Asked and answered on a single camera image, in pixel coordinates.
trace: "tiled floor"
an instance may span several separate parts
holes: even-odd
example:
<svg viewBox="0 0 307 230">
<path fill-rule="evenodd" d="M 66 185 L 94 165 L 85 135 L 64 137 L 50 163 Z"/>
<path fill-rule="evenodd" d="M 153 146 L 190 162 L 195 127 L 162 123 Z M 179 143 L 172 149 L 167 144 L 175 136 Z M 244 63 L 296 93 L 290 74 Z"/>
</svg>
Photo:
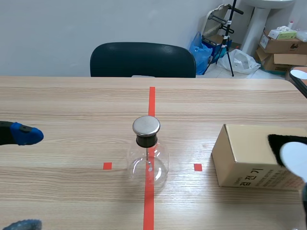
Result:
<svg viewBox="0 0 307 230">
<path fill-rule="evenodd" d="M 217 65 L 212 64 L 210 65 L 205 75 L 197 75 L 196 78 L 233 78 L 233 79 L 248 78 L 248 79 L 281 79 L 281 80 L 284 80 L 284 78 L 280 77 L 279 75 L 270 74 L 260 69 L 251 74 L 234 72 L 234 75 L 235 76 L 232 77 L 231 72 L 229 70 L 222 69 L 220 67 L 217 67 Z"/>
</svg>

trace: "white sink pedestal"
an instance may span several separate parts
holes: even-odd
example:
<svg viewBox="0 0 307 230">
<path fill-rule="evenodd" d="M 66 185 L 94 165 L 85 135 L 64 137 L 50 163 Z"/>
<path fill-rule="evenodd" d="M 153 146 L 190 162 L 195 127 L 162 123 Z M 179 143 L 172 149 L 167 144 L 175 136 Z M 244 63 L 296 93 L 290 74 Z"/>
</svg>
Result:
<svg viewBox="0 0 307 230">
<path fill-rule="evenodd" d="M 271 9 L 257 8 L 255 7 L 254 14 L 249 23 L 247 33 L 245 34 L 241 50 L 254 56 L 261 39 L 262 31 L 269 16 Z"/>
</svg>

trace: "black tripod stand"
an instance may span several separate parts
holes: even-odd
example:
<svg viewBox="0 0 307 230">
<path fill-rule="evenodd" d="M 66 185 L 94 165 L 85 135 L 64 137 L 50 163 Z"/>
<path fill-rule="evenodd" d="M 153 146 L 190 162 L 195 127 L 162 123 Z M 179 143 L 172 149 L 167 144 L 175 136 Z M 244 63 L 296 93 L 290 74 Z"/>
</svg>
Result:
<svg viewBox="0 0 307 230">
<path fill-rule="evenodd" d="M 236 0 L 234 0 L 234 3 L 233 3 L 232 6 L 229 5 L 228 7 L 229 7 L 229 9 L 231 9 L 231 12 L 230 12 L 229 20 L 226 22 L 227 27 L 225 27 L 223 23 L 221 23 L 221 27 L 220 27 L 220 28 L 226 30 L 225 36 L 223 38 L 222 46 L 220 47 L 220 50 L 214 55 L 214 57 L 212 58 L 212 61 L 209 63 L 209 65 L 207 66 L 207 68 L 206 68 L 206 70 L 204 71 L 203 74 L 206 73 L 207 69 L 209 68 L 209 66 L 212 64 L 213 60 L 218 55 L 218 58 L 217 58 L 216 63 L 215 63 L 215 64 L 217 64 L 217 61 L 220 58 L 222 49 L 226 47 L 226 52 L 227 52 L 227 56 L 228 56 L 228 61 L 229 61 L 231 73 L 232 73 L 233 77 L 235 76 L 234 72 L 232 70 L 231 61 L 230 61 L 230 57 L 229 57 L 229 38 L 230 38 L 229 33 L 230 33 L 230 31 L 232 31 L 231 33 L 233 34 L 233 30 L 230 29 L 230 25 L 231 25 L 231 22 L 232 22 L 232 17 L 234 15 L 234 12 L 237 12 L 239 14 L 244 14 L 244 13 L 241 10 L 235 8 L 236 7 Z M 223 19 L 218 18 L 216 16 L 213 16 L 211 19 L 215 20 L 216 22 L 219 22 L 219 23 L 224 21 Z"/>
</svg>

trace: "sink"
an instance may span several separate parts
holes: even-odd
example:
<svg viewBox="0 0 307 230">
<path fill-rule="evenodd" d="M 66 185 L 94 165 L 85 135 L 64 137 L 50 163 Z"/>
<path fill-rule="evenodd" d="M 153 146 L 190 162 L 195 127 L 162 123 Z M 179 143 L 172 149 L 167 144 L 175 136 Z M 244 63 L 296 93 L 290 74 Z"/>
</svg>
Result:
<svg viewBox="0 0 307 230">
<path fill-rule="evenodd" d="M 257 8 L 280 9 L 289 6 L 294 0 L 243 0 L 243 2 Z"/>
<path fill-rule="evenodd" d="M 270 10 L 285 8 L 294 3 L 295 0 L 243 0 L 243 2 L 255 7 L 241 46 L 241 50 L 244 53 L 253 56 L 258 47 Z"/>
</svg>

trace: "red tape mark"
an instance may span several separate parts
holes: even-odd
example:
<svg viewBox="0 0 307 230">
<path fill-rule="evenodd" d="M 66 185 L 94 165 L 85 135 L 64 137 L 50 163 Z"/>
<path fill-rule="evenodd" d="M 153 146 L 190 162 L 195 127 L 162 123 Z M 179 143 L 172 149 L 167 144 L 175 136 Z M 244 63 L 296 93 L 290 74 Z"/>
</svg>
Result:
<svg viewBox="0 0 307 230">
<path fill-rule="evenodd" d="M 148 115 L 155 116 L 155 87 L 149 88 Z M 143 230 L 154 230 L 154 149 L 149 148 L 149 160 L 152 170 L 146 164 L 145 172 L 145 196 L 144 196 L 144 221 Z"/>
<path fill-rule="evenodd" d="M 105 162 L 103 170 L 111 170 L 112 169 L 112 162 Z"/>
<path fill-rule="evenodd" d="M 202 172 L 202 165 L 201 164 L 194 164 L 194 170 Z"/>
</svg>

